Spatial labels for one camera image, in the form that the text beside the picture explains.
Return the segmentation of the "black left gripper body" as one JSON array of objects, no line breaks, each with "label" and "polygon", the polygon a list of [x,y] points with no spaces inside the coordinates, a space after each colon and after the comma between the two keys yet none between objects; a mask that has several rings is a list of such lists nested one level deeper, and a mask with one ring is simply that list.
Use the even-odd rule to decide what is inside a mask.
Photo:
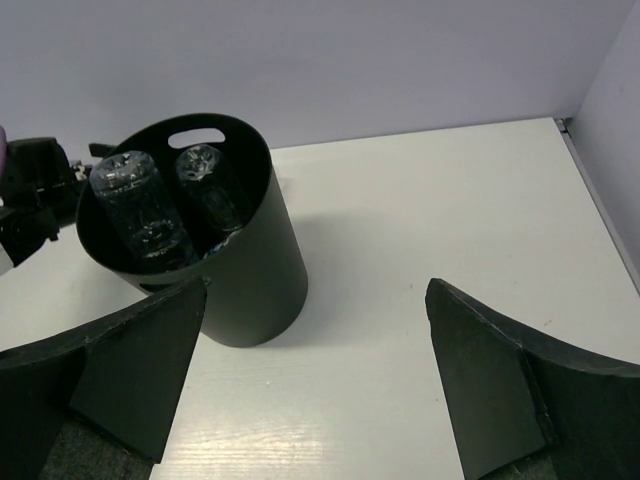
[{"label": "black left gripper body", "polygon": [[92,165],[69,162],[53,137],[10,141],[2,169],[2,200],[14,210],[50,208],[57,220],[74,220]]}]

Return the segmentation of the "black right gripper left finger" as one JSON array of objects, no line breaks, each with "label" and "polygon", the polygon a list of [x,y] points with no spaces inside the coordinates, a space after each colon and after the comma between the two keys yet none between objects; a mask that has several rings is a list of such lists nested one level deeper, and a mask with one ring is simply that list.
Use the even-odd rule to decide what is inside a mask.
[{"label": "black right gripper left finger", "polygon": [[1,354],[4,479],[148,479],[204,316],[201,278]]}]

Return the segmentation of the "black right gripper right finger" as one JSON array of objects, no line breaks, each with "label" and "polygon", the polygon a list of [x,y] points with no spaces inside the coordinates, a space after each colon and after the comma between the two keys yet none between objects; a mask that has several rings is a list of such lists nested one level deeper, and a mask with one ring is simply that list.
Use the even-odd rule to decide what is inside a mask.
[{"label": "black right gripper right finger", "polygon": [[467,479],[636,479],[639,367],[433,278],[431,340]]}]

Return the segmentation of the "clear bottle blue cap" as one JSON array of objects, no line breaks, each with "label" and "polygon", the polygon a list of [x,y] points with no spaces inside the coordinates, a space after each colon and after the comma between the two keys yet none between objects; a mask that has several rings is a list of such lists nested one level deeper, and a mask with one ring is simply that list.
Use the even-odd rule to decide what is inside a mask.
[{"label": "clear bottle blue cap", "polygon": [[197,260],[193,242],[153,158],[128,151],[102,159],[89,183],[119,238],[144,274]]}]

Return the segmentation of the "crushed clear plastic bottle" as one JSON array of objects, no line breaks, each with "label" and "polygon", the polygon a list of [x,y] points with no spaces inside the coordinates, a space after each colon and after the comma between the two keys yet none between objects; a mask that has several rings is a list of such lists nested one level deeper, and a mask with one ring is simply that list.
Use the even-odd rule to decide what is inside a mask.
[{"label": "crushed clear plastic bottle", "polygon": [[175,173],[213,229],[230,234],[246,225],[251,202],[221,150],[209,144],[191,146],[176,159]]}]

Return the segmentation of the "labelled bottle white cap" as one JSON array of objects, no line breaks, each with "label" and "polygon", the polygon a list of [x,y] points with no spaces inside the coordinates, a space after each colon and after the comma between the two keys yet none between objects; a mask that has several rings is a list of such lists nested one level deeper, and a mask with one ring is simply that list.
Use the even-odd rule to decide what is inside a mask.
[{"label": "labelled bottle white cap", "polygon": [[209,248],[204,255],[201,257],[202,260],[216,254],[223,248],[225,248],[234,238],[236,238],[242,232],[242,228],[237,229],[235,231],[228,232],[227,235],[213,247]]}]

